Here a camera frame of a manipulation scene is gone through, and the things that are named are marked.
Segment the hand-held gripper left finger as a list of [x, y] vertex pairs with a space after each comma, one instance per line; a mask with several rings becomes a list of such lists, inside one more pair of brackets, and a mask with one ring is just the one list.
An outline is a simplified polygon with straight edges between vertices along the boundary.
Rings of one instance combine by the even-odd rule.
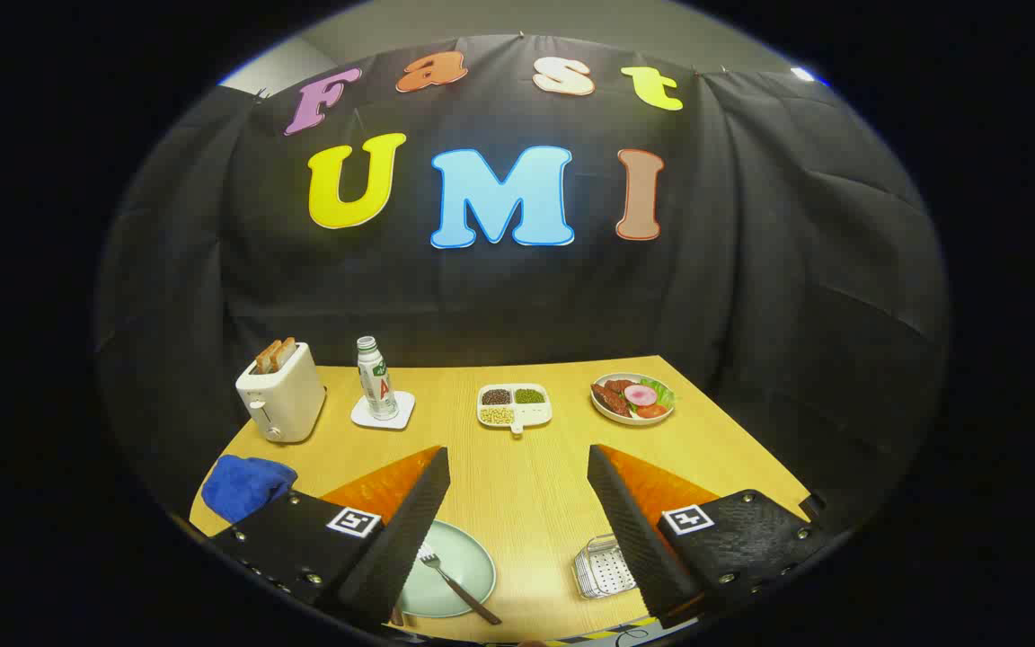
[[284, 597], [366, 629], [389, 621], [448, 487], [447, 448], [432, 447], [325, 497], [290, 489], [210, 545]]

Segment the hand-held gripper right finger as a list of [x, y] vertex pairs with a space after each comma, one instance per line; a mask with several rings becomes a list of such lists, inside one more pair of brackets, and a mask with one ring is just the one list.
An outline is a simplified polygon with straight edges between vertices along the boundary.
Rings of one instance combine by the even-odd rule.
[[756, 489], [718, 495], [605, 445], [588, 483], [649, 613], [669, 629], [719, 621], [783, 589], [833, 536]]

